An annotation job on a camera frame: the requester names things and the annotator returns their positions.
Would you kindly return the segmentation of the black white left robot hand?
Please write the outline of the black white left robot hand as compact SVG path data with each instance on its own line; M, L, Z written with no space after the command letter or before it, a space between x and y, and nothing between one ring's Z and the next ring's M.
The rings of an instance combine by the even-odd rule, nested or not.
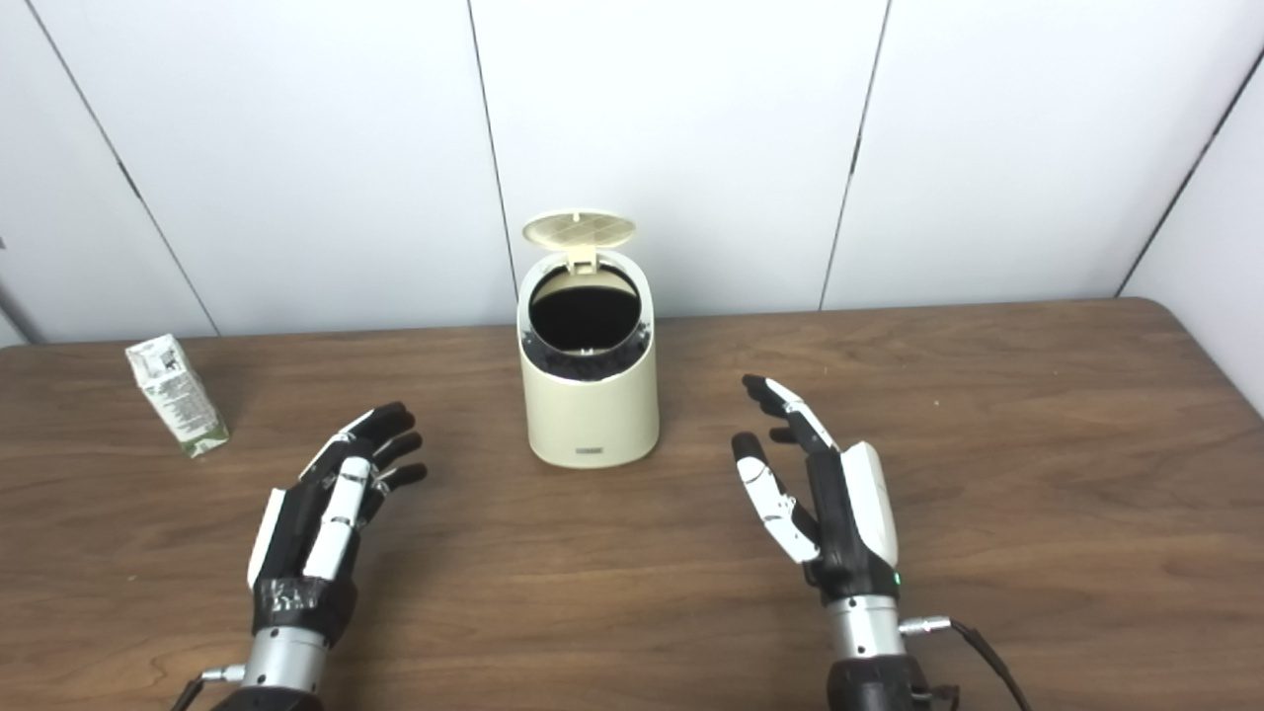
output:
M416 417L388 402L335 431L288 490L270 490L246 571L253 633L293 628L334 646L356 611L362 533L397 490L423 481Z

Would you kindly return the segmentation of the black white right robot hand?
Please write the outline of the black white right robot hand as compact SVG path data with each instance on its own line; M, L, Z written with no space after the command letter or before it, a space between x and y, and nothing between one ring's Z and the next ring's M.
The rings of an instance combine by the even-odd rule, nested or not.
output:
M841 448L806 401L775 380L746 374L742 386L763 414L784 423L770 439L804 450L810 486L805 506L776 476L758 436L736 433L736 469L763 530L803 567L824 603L860 595L899 598L897 528L877 450L868 442Z

